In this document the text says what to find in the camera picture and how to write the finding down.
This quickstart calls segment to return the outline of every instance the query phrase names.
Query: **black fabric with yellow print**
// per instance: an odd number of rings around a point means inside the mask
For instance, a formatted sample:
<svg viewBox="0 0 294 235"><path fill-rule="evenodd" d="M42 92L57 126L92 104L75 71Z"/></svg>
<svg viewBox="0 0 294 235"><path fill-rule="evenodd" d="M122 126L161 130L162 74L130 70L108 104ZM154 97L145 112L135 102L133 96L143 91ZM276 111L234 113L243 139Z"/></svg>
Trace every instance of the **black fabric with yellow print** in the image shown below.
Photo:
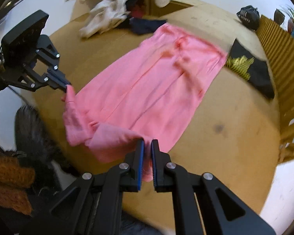
<svg viewBox="0 0 294 235"><path fill-rule="evenodd" d="M248 81L266 98L274 98L267 63L255 58L237 39L232 45L225 66Z"/></svg>

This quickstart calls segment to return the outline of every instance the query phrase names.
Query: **wooden table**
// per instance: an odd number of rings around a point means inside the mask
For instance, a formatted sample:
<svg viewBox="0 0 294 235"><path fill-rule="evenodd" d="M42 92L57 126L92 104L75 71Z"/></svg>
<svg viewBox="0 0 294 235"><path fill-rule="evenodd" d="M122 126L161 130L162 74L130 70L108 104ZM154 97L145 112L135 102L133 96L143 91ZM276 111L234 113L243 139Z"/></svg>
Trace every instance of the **wooden table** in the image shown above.
<svg viewBox="0 0 294 235"><path fill-rule="evenodd" d="M60 70L77 92L104 68L151 36L113 29L81 40L79 29L86 18L84 15L70 22L50 37L61 54ZM213 5L198 2L165 18L225 51L230 50L237 38L255 56L266 59L256 34L242 26L235 15ZM45 66L37 65L37 71L43 69ZM73 165L81 172L97 174L119 163L121 160L101 164L84 147L69 146L62 121L62 95L59 90L45 87L38 90L34 98L48 130ZM278 161L279 139L276 99L268 102L247 82L223 68L169 154L173 162L189 172L213 173L259 213ZM171 195L155 193L152 182L143 183L140 193L125 193L123 206L143 220L174 229Z"/></svg>

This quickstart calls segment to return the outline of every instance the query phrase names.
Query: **pink cloth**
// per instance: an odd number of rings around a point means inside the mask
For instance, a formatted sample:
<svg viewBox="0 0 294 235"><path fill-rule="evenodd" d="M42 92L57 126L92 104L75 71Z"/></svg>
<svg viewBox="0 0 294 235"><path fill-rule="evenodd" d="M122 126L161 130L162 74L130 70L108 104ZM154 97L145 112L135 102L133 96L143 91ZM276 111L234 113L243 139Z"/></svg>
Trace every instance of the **pink cloth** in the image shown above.
<svg viewBox="0 0 294 235"><path fill-rule="evenodd" d="M77 95L67 86L63 119L68 142L85 144L99 161L111 162L133 151L130 143L143 137L143 179L152 180L151 140L158 139L162 152L170 151L226 56L182 28L164 24Z"/></svg>

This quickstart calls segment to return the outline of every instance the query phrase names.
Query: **black bag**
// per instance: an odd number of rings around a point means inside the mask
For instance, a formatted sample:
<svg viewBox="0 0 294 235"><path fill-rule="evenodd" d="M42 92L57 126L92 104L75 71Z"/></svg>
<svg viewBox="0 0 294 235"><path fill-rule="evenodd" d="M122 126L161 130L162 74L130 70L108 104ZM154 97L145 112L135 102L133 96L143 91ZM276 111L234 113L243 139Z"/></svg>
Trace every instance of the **black bag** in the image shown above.
<svg viewBox="0 0 294 235"><path fill-rule="evenodd" d="M267 63L255 58L237 39L233 43L225 66L250 83L267 99L274 98Z"/></svg>
<svg viewBox="0 0 294 235"><path fill-rule="evenodd" d="M257 30L259 27L259 12L257 8L251 5L241 8L236 14L241 20L242 24L248 29Z"/></svg>

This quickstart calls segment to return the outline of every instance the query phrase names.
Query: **wooden railing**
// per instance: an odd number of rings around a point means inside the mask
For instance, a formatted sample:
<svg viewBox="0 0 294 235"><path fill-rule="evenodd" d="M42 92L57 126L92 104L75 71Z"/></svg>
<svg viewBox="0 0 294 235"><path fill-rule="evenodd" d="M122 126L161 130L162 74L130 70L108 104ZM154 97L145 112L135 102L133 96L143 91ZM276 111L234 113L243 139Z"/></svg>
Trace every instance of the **wooden railing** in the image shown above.
<svg viewBox="0 0 294 235"><path fill-rule="evenodd" d="M261 16L256 32L273 73L280 109L280 162L294 159L294 38Z"/></svg>

